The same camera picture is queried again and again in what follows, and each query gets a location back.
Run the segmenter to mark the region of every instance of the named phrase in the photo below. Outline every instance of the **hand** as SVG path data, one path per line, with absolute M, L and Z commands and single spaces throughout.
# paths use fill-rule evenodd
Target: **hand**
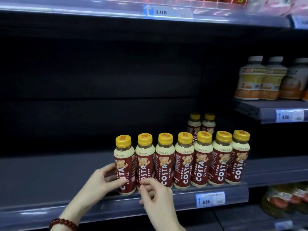
M 111 190 L 124 185 L 126 178 L 121 177 L 117 179 L 115 167 L 115 164 L 111 163 L 103 168 L 97 169 L 67 205 L 60 218 L 68 219 L 78 225 L 83 214 L 94 204 L 100 201 Z M 55 225 L 52 231 L 56 230 L 54 229 L 56 227 L 60 228 L 60 225 Z
M 139 203 L 144 205 L 154 229 L 156 231 L 185 230 L 176 216 L 172 190 L 154 178 L 143 179 L 140 184 L 141 200 Z

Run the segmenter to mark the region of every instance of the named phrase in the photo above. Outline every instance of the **costa coffee bottle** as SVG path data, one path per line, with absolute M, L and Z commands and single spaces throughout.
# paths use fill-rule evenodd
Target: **costa coffee bottle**
M 190 175 L 192 172 L 194 147 L 193 135 L 180 132 L 178 142 L 175 145 L 175 171 L 173 185 L 180 190 L 186 190 L 190 186 Z
M 213 113 L 204 114 L 204 120 L 201 124 L 201 130 L 214 134 L 215 126 L 215 115 Z
M 135 150 L 129 135 L 120 135 L 115 139 L 116 149 L 113 152 L 117 178 L 126 177 L 127 183 L 118 189 L 120 195 L 127 196 L 136 190 Z
M 212 162 L 208 182 L 213 186 L 222 186 L 225 182 L 227 166 L 232 152 L 232 135 L 226 131 L 218 131 L 213 141 Z
M 143 133 L 138 135 L 138 146 L 136 147 L 137 157 L 137 188 L 140 180 L 154 177 L 155 147 L 152 144 L 151 134 Z
M 191 113 L 190 120 L 188 121 L 187 132 L 191 133 L 193 136 L 194 143 L 197 139 L 197 133 L 201 130 L 201 122 L 200 122 L 200 114 L 198 113 Z
M 195 156 L 193 159 L 193 170 L 191 184 L 197 188 L 206 186 L 208 182 L 210 162 L 212 159 L 212 134 L 200 131 L 197 134 L 197 141 L 193 144 Z
M 241 182 L 241 175 L 249 154 L 250 134 L 246 131 L 235 130 L 231 146 L 233 148 L 230 157 L 230 163 L 227 166 L 226 182 L 236 185 Z
M 172 188 L 174 146 L 173 136 L 169 133 L 161 133 L 158 136 L 158 144 L 155 148 L 155 179 L 162 185 Z

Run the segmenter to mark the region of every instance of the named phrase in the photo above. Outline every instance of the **blue price tag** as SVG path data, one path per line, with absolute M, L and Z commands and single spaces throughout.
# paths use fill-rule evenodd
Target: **blue price tag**
M 307 16 L 294 16 L 292 15 L 294 27 L 296 29 L 308 29 L 308 17 Z
M 193 14 L 190 8 L 172 7 L 163 5 L 143 5 L 145 18 L 193 21 Z
M 302 122 L 305 113 L 303 109 L 276 109 L 276 122 Z
M 293 229 L 293 221 L 277 221 L 275 222 L 276 231 Z
M 224 205 L 225 202 L 225 192 L 196 194 L 197 208 Z

